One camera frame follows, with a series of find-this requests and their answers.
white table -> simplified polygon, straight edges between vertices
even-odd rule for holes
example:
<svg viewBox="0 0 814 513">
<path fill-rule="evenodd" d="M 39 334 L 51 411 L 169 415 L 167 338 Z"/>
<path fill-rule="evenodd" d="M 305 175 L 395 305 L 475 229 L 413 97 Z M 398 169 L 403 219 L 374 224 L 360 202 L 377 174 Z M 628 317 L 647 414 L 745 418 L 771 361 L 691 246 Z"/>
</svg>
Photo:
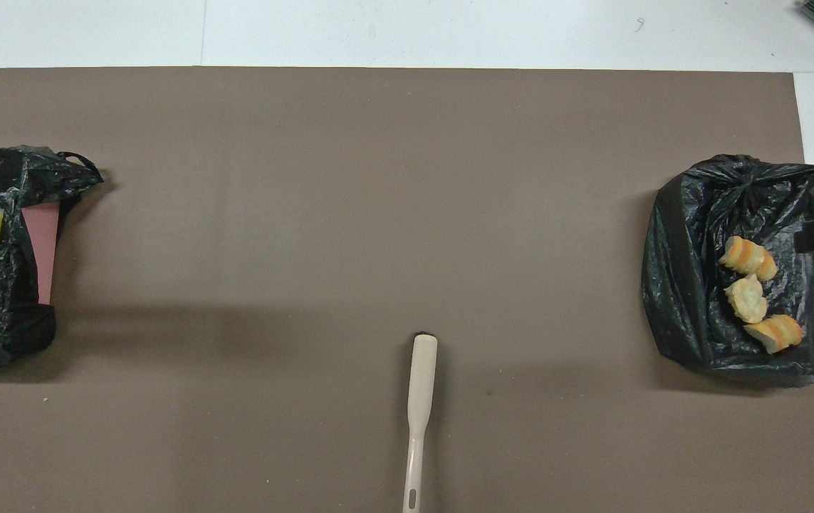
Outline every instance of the white table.
<svg viewBox="0 0 814 513">
<path fill-rule="evenodd" d="M 791 0 L 0 0 L 0 68 L 778 71 L 814 163 L 814 25 Z"/>
</svg>

plastic handle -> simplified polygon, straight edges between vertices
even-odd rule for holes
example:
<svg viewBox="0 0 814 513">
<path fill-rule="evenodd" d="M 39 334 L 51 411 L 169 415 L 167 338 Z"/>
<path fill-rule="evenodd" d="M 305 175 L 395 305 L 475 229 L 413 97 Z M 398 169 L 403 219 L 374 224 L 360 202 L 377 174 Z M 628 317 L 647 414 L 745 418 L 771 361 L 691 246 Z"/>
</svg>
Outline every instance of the plastic handle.
<svg viewBox="0 0 814 513">
<path fill-rule="evenodd" d="M 80 160 L 80 163 L 82 165 L 84 165 L 85 168 L 92 169 L 93 171 L 96 171 L 96 172 L 100 172 L 100 170 L 97 169 L 97 166 L 94 165 L 94 163 L 91 162 L 91 160 L 88 159 L 87 157 L 85 157 L 84 155 L 78 155 L 78 153 L 73 153 L 73 152 L 58 152 L 58 153 L 56 153 L 56 155 L 58 155 L 59 157 L 61 157 L 63 159 L 68 159 L 68 157 L 74 157 L 75 159 Z"/>
<path fill-rule="evenodd" d="M 419 511 L 419 491 L 422 484 L 422 438 L 410 436 L 407 451 L 407 483 L 404 484 L 403 513 Z"/>
<path fill-rule="evenodd" d="M 419 494 L 422 484 L 422 446 L 432 412 L 432 388 L 435 384 L 435 360 L 439 350 L 438 338 L 421 333 L 413 340 L 413 361 L 409 372 L 409 448 L 407 448 L 407 480 L 404 484 L 403 513 L 419 512 Z"/>
</svg>

bread slice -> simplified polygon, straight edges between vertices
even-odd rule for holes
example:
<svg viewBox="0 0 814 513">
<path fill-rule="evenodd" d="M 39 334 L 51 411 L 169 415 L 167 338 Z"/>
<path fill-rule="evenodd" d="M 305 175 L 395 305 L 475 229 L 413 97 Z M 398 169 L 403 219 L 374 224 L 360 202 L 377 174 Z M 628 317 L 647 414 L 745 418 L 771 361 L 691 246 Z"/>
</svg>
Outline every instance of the bread slice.
<svg viewBox="0 0 814 513">
<path fill-rule="evenodd" d="M 736 317 L 748 324 L 761 322 L 768 313 L 768 299 L 764 298 L 761 282 L 755 275 L 748 275 L 733 282 L 724 289 L 729 304 L 733 306 Z"/>
<path fill-rule="evenodd" d="M 777 264 L 771 253 L 765 247 L 739 236 L 726 240 L 726 252 L 719 262 L 735 272 L 754 274 L 761 281 L 768 281 L 777 274 Z"/>
<path fill-rule="evenodd" d="M 783 351 L 803 341 L 803 327 L 789 315 L 772 315 L 762 322 L 746 325 L 745 329 L 764 344 L 768 354 Z"/>
</svg>

food scrap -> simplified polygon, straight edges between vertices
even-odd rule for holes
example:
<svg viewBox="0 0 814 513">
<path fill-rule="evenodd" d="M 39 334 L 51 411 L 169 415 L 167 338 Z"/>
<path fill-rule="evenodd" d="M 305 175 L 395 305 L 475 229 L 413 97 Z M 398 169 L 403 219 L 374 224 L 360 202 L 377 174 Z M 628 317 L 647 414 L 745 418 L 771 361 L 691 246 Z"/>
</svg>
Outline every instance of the food scrap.
<svg viewBox="0 0 814 513">
<path fill-rule="evenodd" d="M 761 281 L 768 281 L 777 274 L 777 264 L 767 248 L 739 236 L 726 240 L 726 253 L 719 262 L 735 272 L 754 274 Z"/>
<path fill-rule="evenodd" d="M 803 340 L 803 328 L 789 315 L 773 315 L 757 324 L 746 325 L 745 329 L 764 344 L 768 354 L 795 346 Z"/>
<path fill-rule="evenodd" d="M 755 275 L 748 275 L 724 289 L 729 304 L 736 311 L 736 317 L 748 324 L 761 322 L 768 313 L 768 299 L 764 298 L 761 282 Z"/>
<path fill-rule="evenodd" d="M 765 299 L 761 282 L 777 274 L 777 264 L 767 248 L 742 237 L 729 237 L 719 262 L 735 272 L 748 275 L 736 280 L 724 292 L 736 317 L 746 322 L 745 331 L 764 344 L 768 354 L 783 351 L 803 341 L 803 327 L 796 319 L 783 314 L 764 318 L 768 313 L 768 299 Z"/>
</svg>

pink card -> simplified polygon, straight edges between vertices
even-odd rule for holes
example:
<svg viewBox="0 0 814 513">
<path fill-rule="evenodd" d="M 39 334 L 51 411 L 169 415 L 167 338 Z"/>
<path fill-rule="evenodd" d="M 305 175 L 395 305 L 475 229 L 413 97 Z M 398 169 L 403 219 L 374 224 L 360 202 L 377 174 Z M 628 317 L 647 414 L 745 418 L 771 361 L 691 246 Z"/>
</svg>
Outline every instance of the pink card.
<svg viewBox="0 0 814 513">
<path fill-rule="evenodd" d="M 52 294 L 52 267 L 56 258 L 56 232 L 58 231 L 58 203 L 23 208 L 26 231 L 33 245 L 36 259 L 36 282 L 39 285 L 39 303 L 49 305 Z"/>
</svg>

